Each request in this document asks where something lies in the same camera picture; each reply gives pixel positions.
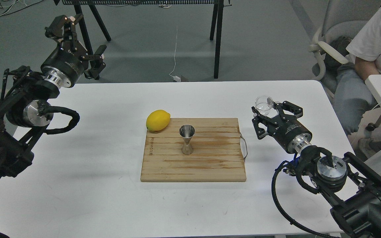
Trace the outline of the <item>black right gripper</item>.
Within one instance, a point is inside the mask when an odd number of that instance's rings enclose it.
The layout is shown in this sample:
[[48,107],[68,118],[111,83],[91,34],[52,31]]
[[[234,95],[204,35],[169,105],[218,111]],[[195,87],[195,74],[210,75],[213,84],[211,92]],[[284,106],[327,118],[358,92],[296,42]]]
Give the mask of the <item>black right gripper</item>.
[[[273,108],[278,115],[271,119],[272,122],[268,122],[267,129],[265,129],[260,125],[265,126],[266,116],[262,115],[254,106],[251,107],[252,124],[257,139],[271,135],[289,154],[299,153],[303,147],[311,145],[313,134],[297,120],[303,116],[302,107],[289,101],[283,101],[275,102]],[[284,111],[293,113],[293,116],[285,114]]]

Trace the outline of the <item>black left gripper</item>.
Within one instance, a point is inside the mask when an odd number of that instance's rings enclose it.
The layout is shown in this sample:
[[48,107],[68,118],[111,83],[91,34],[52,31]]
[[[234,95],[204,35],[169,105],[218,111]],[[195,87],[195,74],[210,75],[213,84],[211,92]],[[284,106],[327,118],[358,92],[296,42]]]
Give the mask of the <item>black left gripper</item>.
[[66,15],[58,16],[49,27],[45,27],[45,36],[57,42],[55,48],[41,65],[44,80],[53,83],[57,88],[71,88],[84,73],[87,79],[99,80],[100,72],[106,67],[103,62],[103,53],[107,45],[100,45],[93,55],[81,55],[72,53],[84,53],[83,45],[78,41],[76,25],[83,19],[82,14],[74,17]]

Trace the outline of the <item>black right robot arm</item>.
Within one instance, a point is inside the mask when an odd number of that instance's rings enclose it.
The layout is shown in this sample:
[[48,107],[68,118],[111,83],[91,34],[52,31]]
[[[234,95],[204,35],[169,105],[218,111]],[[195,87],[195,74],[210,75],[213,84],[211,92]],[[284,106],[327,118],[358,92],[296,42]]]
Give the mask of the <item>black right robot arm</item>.
[[321,194],[331,205],[330,213],[339,228],[352,238],[381,238],[381,176],[346,152],[343,158],[311,144],[313,134],[298,118],[303,109],[289,101],[273,103],[277,115],[270,118],[252,107],[252,123],[258,139],[271,136],[289,154],[292,161],[283,161],[271,182],[275,206],[291,225],[305,232],[327,238],[293,219],[280,205],[276,194],[279,172],[294,176],[299,185],[313,194]]

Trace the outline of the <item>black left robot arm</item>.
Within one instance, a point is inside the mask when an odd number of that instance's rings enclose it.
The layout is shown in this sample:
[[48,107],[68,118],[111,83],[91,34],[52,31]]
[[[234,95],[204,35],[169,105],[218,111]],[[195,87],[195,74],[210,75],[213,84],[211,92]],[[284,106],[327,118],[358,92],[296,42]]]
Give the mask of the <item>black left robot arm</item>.
[[83,14],[60,15],[45,28],[45,36],[57,47],[42,63],[40,71],[29,66],[6,69],[0,95],[0,179],[16,177],[34,159],[33,147],[43,134],[71,131],[79,122],[77,111],[53,106],[62,88],[73,87],[84,75],[96,79],[105,68],[105,45],[93,53],[78,40],[76,26]]

